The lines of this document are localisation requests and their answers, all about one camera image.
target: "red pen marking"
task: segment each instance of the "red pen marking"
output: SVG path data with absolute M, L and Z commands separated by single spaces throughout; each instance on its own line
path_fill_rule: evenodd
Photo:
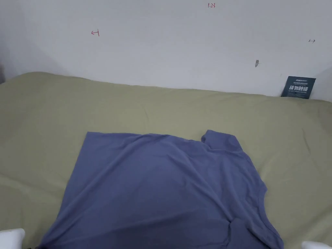
M 99 29 L 97 29 L 97 32 L 93 32 L 93 31 L 91 32 L 91 34 L 93 34 L 93 35 L 94 35 L 95 33 L 98 33 L 98 36 L 99 36 Z

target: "card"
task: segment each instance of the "card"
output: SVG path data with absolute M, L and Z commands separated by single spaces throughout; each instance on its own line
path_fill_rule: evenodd
M 288 76 L 281 97 L 309 99 L 315 81 L 315 78 Z

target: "mattress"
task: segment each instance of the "mattress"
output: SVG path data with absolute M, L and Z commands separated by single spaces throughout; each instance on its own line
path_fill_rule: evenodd
M 332 103 L 118 85 L 28 73 L 0 85 L 0 230 L 35 247 L 54 222 L 88 131 L 235 135 L 268 187 L 285 248 L 332 245 Z

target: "t-shirt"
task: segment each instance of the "t-shirt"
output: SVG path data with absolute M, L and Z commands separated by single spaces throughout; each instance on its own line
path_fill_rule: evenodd
M 283 248 L 236 137 L 88 132 L 41 248 Z

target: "white plastic part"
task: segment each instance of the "white plastic part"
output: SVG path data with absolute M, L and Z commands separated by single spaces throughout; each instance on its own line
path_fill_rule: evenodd
M 302 249 L 332 249 L 332 247 L 319 242 L 305 241 L 302 243 Z
M 22 249 L 25 231 L 21 228 L 0 231 L 0 249 Z

